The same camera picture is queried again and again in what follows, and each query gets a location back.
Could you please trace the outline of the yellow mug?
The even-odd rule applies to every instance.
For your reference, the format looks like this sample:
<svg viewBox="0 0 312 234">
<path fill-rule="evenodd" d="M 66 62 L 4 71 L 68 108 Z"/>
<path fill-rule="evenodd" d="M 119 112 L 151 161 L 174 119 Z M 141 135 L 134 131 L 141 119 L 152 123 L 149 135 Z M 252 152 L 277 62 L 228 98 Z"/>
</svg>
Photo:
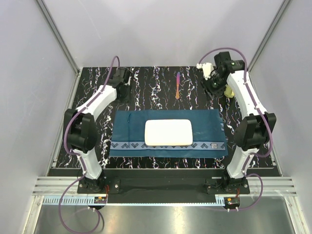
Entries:
<svg viewBox="0 0 312 234">
<path fill-rule="evenodd" d="M 233 98 L 234 97 L 234 92 L 233 92 L 232 88 L 229 85 L 226 85 L 226 88 L 224 90 L 224 95 L 227 98 Z"/>
</svg>

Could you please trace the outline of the blue small fork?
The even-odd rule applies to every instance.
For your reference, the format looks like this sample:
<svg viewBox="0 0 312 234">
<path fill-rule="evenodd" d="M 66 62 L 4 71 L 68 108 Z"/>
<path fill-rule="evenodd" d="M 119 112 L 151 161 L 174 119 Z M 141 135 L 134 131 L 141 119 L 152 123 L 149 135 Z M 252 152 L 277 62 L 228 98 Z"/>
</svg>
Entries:
<svg viewBox="0 0 312 234">
<path fill-rule="evenodd" d="M 131 119 L 131 114 L 132 113 L 130 113 L 129 115 L 128 115 L 128 118 L 127 118 L 127 126 L 128 126 L 128 148 L 130 148 L 130 119 Z"/>
</svg>

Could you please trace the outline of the blue patterned cloth placemat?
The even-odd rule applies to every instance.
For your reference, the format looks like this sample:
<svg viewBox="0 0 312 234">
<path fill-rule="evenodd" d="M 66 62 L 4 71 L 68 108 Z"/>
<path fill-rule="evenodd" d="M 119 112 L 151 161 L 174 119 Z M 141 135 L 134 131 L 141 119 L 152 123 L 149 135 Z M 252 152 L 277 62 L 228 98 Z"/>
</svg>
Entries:
<svg viewBox="0 0 312 234">
<path fill-rule="evenodd" d="M 130 148 L 128 124 L 130 119 Z M 156 119 L 188 119 L 193 143 L 189 146 L 147 146 L 145 123 Z M 228 155 L 224 124 L 216 109 L 117 111 L 110 145 L 112 157 L 222 158 Z"/>
</svg>

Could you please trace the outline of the white rectangular plate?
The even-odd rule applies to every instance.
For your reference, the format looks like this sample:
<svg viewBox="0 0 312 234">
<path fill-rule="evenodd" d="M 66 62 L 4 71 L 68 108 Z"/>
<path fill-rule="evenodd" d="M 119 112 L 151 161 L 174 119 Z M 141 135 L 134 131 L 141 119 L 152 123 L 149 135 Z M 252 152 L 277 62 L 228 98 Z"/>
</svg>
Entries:
<svg viewBox="0 0 312 234">
<path fill-rule="evenodd" d="M 192 124 L 188 119 L 156 119 L 145 123 L 147 146 L 189 146 L 193 143 Z"/>
</svg>

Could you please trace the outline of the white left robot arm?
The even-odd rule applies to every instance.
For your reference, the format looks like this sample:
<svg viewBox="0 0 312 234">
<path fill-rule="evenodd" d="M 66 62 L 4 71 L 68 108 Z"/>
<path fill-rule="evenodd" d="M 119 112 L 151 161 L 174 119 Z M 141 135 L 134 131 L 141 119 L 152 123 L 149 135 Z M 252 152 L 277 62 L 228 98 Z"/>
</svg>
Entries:
<svg viewBox="0 0 312 234">
<path fill-rule="evenodd" d="M 131 91 L 129 69 L 117 68 L 115 74 L 110 75 L 111 71 L 104 84 L 84 104 L 64 113 L 64 148 L 68 154 L 78 158 L 82 168 L 81 186 L 94 193 L 105 189 L 104 171 L 95 152 L 96 120 L 110 103 L 126 100 Z"/>
</svg>

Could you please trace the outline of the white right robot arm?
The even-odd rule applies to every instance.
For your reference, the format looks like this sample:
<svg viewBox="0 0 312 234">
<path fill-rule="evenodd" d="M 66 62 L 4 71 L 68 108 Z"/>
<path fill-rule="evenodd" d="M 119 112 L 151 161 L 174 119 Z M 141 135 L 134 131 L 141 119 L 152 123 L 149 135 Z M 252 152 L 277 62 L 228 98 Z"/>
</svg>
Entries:
<svg viewBox="0 0 312 234">
<path fill-rule="evenodd" d="M 217 49 L 214 64 L 199 61 L 196 65 L 204 75 L 201 85 L 205 93 L 214 98 L 230 88 L 242 115 L 242 121 L 234 131 L 236 148 L 231 162 L 224 169 L 221 179 L 206 181 L 207 193 L 215 195 L 236 195 L 248 188 L 248 166 L 254 156 L 270 155 L 273 147 L 272 131 L 276 124 L 276 115 L 268 113 L 252 87 L 246 58 L 233 60 L 230 50 L 228 47 Z M 269 149 L 261 155 L 259 150 L 264 144 L 269 144 Z"/>
</svg>

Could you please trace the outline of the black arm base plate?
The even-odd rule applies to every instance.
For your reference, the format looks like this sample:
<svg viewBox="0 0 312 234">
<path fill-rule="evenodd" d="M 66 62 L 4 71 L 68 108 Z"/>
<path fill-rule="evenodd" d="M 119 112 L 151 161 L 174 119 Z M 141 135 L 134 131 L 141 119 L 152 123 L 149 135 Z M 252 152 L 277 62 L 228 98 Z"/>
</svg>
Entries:
<svg viewBox="0 0 312 234">
<path fill-rule="evenodd" d="M 247 195 L 247 179 L 229 179 L 225 169 L 104 169 L 97 179 L 84 178 L 79 193 L 108 191 L 191 191 L 208 194 Z"/>
</svg>

